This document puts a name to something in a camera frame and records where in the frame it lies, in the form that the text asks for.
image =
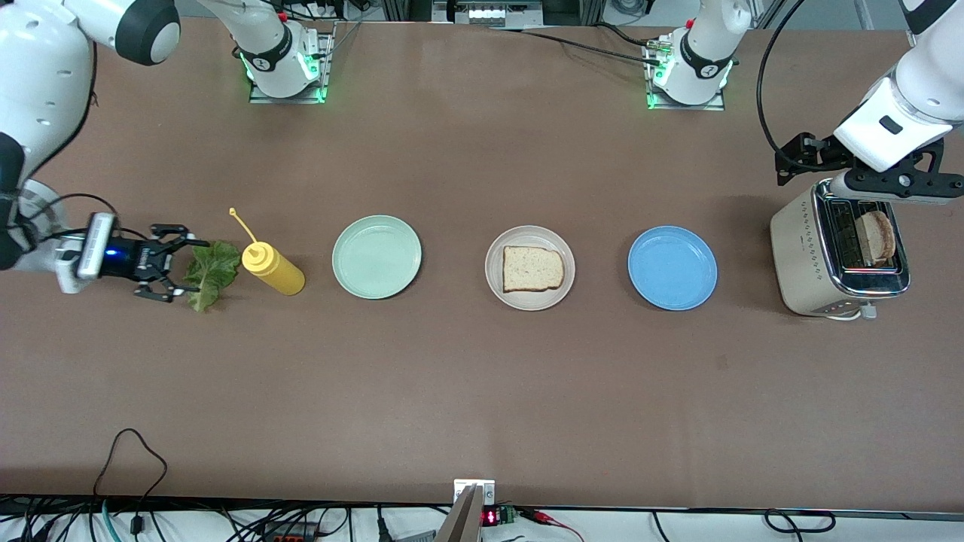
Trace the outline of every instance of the plate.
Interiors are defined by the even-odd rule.
[[[502,291],[502,249],[513,247],[540,247],[555,251],[562,256],[562,285],[546,291]],[[485,256],[485,278],[495,297],[509,307],[520,311],[542,311],[562,301],[576,278],[576,259],[566,241],[552,230],[538,226],[519,226],[495,239]]]
[[[716,288],[716,258],[699,235],[676,226],[645,231],[629,249],[629,279],[639,295],[668,311],[699,307]]]
[[[362,218],[338,236],[332,268],[341,287],[363,299],[385,299],[405,289],[421,265],[421,243],[393,216]]]

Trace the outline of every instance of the bread slice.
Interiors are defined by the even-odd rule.
[[[502,291],[546,291],[562,285],[562,256],[539,247],[502,249]]]
[[[877,265],[894,257],[897,236],[894,235],[894,227],[885,213],[871,211],[862,214],[854,226],[857,228],[860,252],[866,264]]]

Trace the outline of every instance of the yellow bottle cap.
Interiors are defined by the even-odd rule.
[[[244,254],[241,255],[241,262],[244,263],[245,269],[255,275],[266,275],[278,267],[278,262],[281,260],[279,256],[275,247],[258,241],[248,245]]]

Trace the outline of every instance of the mustard bottle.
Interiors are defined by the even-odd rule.
[[[252,244],[248,245],[241,254],[241,263],[244,264],[244,268],[284,295],[300,292],[305,287],[305,274],[301,269],[295,267],[284,255],[275,250],[275,247],[255,239],[254,234],[238,216],[234,207],[228,213],[238,221],[252,240]]]

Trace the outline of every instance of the lettuce leaf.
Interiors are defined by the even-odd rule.
[[[214,304],[221,290],[234,282],[241,264],[241,251],[227,241],[214,241],[210,247],[194,247],[194,261],[187,266],[184,283],[201,291],[188,292],[187,303],[197,312]]]

